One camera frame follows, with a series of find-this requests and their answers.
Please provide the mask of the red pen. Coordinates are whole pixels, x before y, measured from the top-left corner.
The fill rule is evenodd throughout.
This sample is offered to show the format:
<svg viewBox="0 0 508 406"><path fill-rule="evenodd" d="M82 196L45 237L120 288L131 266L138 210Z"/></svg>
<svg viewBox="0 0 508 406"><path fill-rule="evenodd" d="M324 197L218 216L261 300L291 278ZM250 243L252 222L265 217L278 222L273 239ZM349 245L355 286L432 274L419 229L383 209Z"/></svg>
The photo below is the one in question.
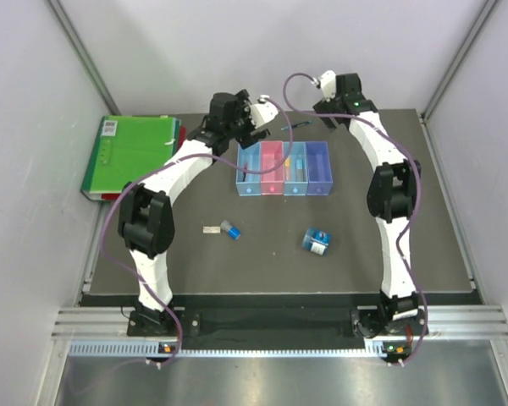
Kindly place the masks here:
<svg viewBox="0 0 508 406"><path fill-rule="evenodd" d="M245 163L245 166L243 167L244 171L243 171L243 175L242 175L242 182L245 182L246 181L246 176L247 176L247 170L248 170L248 163L246 162Z"/></svg>

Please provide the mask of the blue pen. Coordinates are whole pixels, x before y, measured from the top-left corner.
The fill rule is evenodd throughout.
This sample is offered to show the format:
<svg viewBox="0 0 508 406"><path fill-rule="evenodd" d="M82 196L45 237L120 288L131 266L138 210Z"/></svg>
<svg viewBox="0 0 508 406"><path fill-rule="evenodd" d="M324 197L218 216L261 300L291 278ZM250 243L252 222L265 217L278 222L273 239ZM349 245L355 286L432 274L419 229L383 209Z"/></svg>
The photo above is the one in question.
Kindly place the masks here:
<svg viewBox="0 0 508 406"><path fill-rule="evenodd" d="M303 122L299 122L299 123L293 123L292 125L287 125L287 126L282 127L280 130L281 131L286 131L288 129L297 129L297 128L300 128L300 127L304 127L304 126L310 125L312 123L313 123L312 120L307 120L307 121L303 121Z"/></svg>

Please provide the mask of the light blue drawer bin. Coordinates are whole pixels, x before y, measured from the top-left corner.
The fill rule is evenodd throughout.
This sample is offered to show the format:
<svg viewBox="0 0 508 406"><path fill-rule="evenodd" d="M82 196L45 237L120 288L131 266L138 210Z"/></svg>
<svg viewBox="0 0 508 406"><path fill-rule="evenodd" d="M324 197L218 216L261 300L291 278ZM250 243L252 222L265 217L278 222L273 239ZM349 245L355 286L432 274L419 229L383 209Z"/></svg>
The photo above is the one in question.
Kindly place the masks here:
<svg viewBox="0 0 508 406"><path fill-rule="evenodd" d="M243 167L248 163L246 181L242 182ZM236 172L235 185L239 196L252 197L261 194L261 144L252 145L242 149L238 147L237 166L240 170Z"/></svg>

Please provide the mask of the orange highlighter marker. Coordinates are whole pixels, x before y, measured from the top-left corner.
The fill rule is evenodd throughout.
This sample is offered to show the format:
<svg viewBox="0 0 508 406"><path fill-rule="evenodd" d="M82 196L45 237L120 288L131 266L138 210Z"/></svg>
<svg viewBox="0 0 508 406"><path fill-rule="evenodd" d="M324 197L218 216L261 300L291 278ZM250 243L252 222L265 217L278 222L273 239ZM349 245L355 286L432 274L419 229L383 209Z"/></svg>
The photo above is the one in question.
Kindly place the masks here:
<svg viewBox="0 0 508 406"><path fill-rule="evenodd" d="M290 158L287 157L286 160L284 161L284 181L285 182L289 182L290 181L290 176L291 176Z"/></svg>

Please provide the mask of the pink drawer bin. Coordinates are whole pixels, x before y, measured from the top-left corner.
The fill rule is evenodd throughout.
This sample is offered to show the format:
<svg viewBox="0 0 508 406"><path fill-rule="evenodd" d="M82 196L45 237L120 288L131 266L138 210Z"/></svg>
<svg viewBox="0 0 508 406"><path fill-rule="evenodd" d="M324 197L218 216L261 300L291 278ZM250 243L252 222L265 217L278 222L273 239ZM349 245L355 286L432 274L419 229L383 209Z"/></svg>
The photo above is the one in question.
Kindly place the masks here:
<svg viewBox="0 0 508 406"><path fill-rule="evenodd" d="M284 165L279 165L284 157L282 141L263 141L261 145L261 170L272 172L261 175L262 195L282 195L284 193Z"/></svg>

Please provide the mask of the light blue clear highlighter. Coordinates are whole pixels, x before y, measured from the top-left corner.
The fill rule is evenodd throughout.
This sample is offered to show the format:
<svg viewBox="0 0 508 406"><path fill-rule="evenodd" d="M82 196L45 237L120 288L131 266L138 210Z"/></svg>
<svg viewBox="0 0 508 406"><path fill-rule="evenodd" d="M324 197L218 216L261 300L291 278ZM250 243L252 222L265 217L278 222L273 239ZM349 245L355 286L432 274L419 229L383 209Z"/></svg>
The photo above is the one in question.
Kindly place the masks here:
<svg viewBox="0 0 508 406"><path fill-rule="evenodd" d="M298 156L295 160L295 179L297 182L304 181L303 159L301 156Z"/></svg>

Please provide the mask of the medium blue drawer bin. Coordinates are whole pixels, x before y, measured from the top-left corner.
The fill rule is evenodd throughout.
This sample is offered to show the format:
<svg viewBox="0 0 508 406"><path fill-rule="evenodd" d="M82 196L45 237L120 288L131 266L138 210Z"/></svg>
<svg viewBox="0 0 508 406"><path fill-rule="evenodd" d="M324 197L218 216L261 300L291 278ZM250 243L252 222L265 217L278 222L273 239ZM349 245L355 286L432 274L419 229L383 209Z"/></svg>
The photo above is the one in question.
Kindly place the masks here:
<svg viewBox="0 0 508 406"><path fill-rule="evenodd" d="M308 187L308 177L307 177L307 161L306 161L306 143L305 142L294 142L292 146L290 146L289 142L284 143L284 152L287 152L290 148L290 154L288 157L290 158L290 181L284 181L284 195L288 196L301 196L306 195L307 187ZM301 156L303 159L303 168L304 168L304 181L297 182L295 179L295 160L298 156Z"/></svg>

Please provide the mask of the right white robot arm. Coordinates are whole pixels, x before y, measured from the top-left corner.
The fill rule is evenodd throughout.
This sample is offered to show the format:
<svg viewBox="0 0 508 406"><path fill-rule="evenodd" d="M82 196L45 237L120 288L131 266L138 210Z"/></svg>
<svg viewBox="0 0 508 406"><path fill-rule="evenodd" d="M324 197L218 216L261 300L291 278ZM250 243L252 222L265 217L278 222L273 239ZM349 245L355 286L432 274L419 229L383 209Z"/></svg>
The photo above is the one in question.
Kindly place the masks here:
<svg viewBox="0 0 508 406"><path fill-rule="evenodd" d="M400 333L418 316L417 287L411 276L410 220L417 205L419 162L389 137L374 103L362 94L358 74L329 70L314 80L322 92L313 109L329 129L343 124L357 140L373 170L367 209L382 244L383 279L376 310L361 310L354 322L363 337Z"/></svg>

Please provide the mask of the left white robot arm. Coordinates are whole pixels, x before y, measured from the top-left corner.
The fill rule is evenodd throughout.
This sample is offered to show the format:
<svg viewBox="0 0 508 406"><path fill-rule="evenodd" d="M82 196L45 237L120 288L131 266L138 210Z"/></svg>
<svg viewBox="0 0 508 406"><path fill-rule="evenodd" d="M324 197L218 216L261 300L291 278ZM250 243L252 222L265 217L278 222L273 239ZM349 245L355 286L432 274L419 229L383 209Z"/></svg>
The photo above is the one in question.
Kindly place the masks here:
<svg viewBox="0 0 508 406"><path fill-rule="evenodd" d="M253 103L245 90L216 93L208 114L164 167L125 187L118 232L135 263L140 286L130 315L131 335L162 336L178 331L174 313L166 310L173 298L167 264L175 235L173 204L197 175L228 150L231 140L246 148L266 138L270 133L265 126L278 113L265 96Z"/></svg>

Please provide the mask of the small staples box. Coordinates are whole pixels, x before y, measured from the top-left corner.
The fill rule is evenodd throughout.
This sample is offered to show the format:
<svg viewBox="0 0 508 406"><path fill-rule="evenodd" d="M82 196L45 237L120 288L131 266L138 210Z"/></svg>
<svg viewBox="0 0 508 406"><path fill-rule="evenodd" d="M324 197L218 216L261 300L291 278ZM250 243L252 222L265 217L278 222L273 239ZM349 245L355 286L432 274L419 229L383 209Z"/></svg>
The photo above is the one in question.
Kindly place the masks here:
<svg viewBox="0 0 508 406"><path fill-rule="evenodd" d="M219 226L204 226L202 232L205 234L221 233L221 228Z"/></svg>

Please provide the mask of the blue ink bottle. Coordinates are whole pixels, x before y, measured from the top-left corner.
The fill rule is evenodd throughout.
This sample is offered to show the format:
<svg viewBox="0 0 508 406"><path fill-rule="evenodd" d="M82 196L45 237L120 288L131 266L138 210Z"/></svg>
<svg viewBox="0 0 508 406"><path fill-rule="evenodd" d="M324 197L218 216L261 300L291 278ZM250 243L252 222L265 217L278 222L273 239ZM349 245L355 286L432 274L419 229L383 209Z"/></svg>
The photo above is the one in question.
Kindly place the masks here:
<svg viewBox="0 0 508 406"><path fill-rule="evenodd" d="M316 255L326 255L331 234L316 228L308 228L302 240L302 248Z"/></svg>

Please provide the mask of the aluminium frame post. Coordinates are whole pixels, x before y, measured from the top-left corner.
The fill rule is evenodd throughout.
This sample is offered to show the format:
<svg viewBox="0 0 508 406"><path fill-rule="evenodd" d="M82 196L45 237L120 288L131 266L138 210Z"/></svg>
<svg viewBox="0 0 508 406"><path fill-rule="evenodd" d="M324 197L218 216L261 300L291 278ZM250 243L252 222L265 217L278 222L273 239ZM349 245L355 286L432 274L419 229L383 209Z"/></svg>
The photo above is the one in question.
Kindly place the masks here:
<svg viewBox="0 0 508 406"><path fill-rule="evenodd" d="M96 93L108 112L112 115L119 115L121 113L119 106L114 100L111 91L108 89L102 74L97 68L96 63L94 62L63 3L59 0L45 0L44 3L58 23L58 26L65 35L75 56L80 62L89 81L93 85Z"/></svg>
<svg viewBox="0 0 508 406"><path fill-rule="evenodd" d="M427 106L419 114L422 123L426 123L433 116L436 108L441 103L450 85L459 73L461 66L466 61L468 54L473 49L499 5L500 0L486 0L482 2L481 8L473 18L471 26L467 29L456 53L450 60L433 94L430 96Z"/></svg>

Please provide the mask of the right aluminium frame post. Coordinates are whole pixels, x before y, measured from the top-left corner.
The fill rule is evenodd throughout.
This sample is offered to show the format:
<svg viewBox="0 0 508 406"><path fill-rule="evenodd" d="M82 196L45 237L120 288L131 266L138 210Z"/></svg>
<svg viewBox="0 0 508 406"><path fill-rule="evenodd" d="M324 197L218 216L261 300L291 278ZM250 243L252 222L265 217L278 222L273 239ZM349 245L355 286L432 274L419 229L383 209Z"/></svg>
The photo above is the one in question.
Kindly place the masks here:
<svg viewBox="0 0 508 406"><path fill-rule="evenodd" d="M441 103L450 85L459 73L461 66L466 61L468 54L473 49L499 5L500 0L486 0L482 2L481 8L473 18L471 26L467 29L456 53L450 60L433 94L430 96L427 106L419 114L422 123L426 123L433 116L436 108Z"/></svg>

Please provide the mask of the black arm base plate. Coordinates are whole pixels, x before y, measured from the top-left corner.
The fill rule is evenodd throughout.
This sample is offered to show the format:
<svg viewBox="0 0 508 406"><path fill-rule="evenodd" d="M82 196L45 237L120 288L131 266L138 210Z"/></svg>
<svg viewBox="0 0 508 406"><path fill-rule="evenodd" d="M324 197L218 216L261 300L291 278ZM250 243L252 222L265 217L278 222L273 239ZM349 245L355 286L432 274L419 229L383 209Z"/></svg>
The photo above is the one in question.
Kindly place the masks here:
<svg viewBox="0 0 508 406"><path fill-rule="evenodd" d="M396 321L384 319L375 308L235 308L178 310L184 339L226 337L277 337L286 333L326 333L330 337L372 338L399 334L411 328L418 334L425 326L422 310Z"/></svg>

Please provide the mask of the aluminium front rail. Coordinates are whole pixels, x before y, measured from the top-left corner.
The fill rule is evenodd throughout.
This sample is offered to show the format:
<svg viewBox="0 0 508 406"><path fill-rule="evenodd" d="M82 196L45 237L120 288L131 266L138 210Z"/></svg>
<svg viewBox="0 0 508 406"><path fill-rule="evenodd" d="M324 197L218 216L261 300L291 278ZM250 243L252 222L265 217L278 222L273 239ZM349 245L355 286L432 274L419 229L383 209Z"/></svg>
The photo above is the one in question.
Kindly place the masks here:
<svg viewBox="0 0 508 406"><path fill-rule="evenodd" d="M113 307L73 307L58 312L52 337L87 340L126 338L130 326L124 310ZM426 339L497 340L508 339L508 323L501 307L496 305L434 305L428 311Z"/></svg>

